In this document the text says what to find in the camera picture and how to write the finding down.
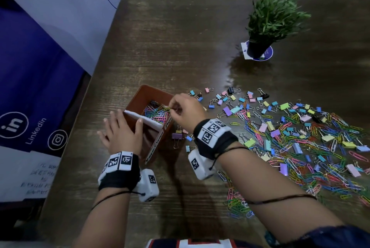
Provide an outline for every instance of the pile of paper clips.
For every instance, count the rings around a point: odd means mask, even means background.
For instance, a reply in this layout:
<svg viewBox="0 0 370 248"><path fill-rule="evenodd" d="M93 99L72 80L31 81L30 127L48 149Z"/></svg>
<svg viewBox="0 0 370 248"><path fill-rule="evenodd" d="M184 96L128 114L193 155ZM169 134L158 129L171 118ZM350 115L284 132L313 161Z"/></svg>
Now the pile of paper clips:
<svg viewBox="0 0 370 248"><path fill-rule="evenodd" d="M169 107L161 105L156 101L150 101L149 105L145 107L144 115L147 118L164 124L169 116Z"/></svg>
<svg viewBox="0 0 370 248"><path fill-rule="evenodd" d="M212 88L205 90L206 93L213 91ZM208 108L214 109L214 103L219 106L225 103L226 107L218 118L239 118L245 124L246 132L239 134L244 145L271 166L279 167L283 175L323 204L321 191L328 190L341 199L356 198L370 207L370 192L360 185L357 178L361 173L370 174L368 158L358 154L370 151L360 140L367 136L364 130L349 125L335 113L322 111L321 107L313 108L300 100L295 104L279 104L277 101L270 104L266 101L270 96L260 88L258 91L261 96L256 98L250 91L245 96L236 97L235 94L241 90L229 87L221 95L217 94ZM223 172L218 172L218 175L229 184L225 201L228 215L237 219L251 218L254 213L227 175Z"/></svg>

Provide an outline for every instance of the white device on wrist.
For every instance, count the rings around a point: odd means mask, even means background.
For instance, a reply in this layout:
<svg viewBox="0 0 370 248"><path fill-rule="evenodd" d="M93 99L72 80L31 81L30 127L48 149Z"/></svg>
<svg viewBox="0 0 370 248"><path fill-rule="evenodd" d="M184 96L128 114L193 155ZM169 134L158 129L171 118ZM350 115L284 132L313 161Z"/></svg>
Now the white device on wrist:
<svg viewBox="0 0 370 248"><path fill-rule="evenodd" d="M137 183L133 191L145 193L145 195L139 195L139 200L141 202L152 201L160 194L153 170L143 169L140 171L140 181Z"/></svg>
<svg viewBox="0 0 370 248"><path fill-rule="evenodd" d="M209 170L214 161L201 156L198 149L192 150L189 153L188 160L199 180L205 180L217 172L215 167Z"/></svg>

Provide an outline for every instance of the brown cardboard box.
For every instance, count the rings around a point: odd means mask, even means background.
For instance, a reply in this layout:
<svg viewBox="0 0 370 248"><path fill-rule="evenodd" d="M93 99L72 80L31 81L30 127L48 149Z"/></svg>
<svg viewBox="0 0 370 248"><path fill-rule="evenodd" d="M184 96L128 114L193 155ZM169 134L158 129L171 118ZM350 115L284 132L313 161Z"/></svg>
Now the brown cardboard box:
<svg viewBox="0 0 370 248"><path fill-rule="evenodd" d="M132 98L130 103L128 103L126 110L137 113L138 115L144 115L144 110L150 101L156 101L162 105L169 105L170 100L173 95L159 90L157 88L151 87L149 85L140 86L139 90L136 92L135 96ZM135 131L135 124L137 119L132 118L130 115L124 113L127 124L130 126L132 131ZM163 138L167 135L171 129L173 120L169 116L166 122L163 124L161 130L157 131L145 124L143 127L143 147L141 151L141 164L145 162L148 164L149 161L154 161L155 156L153 154Z"/></svg>

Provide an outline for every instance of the dark wood grain surface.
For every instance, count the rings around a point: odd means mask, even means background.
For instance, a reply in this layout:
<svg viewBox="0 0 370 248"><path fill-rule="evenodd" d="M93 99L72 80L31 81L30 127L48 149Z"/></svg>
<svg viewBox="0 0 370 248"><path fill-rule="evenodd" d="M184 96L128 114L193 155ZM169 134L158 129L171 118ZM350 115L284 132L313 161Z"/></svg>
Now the dark wood grain surface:
<svg viewBox="0 0 370 248"><path fill-rule="evenodd" d="M370 0L299 3L312 14L310 30L273 44L273 57L255 62L244 60L238 49L248 39L252 0L121 0L46 200L40 234L57 245L70 245L78 235L108 157L96 131L109 111L125 108L142 84L172 94L205 87L220 93L227 86L257 92L261 87L270 101L300 98L369 128ZM204 105L214 95L205 96ZM126 246L170 237L264 244L263 225L257 218L228 218L222 204L227 188L217 178L197 180L185 142L180 145L174 150L167 138L150 166L159 197L150 203L132 197ZM360 179L369 184L366 177ZM329 195L326 204L344 221L370 228L370 211L357 200Z"/></svg>

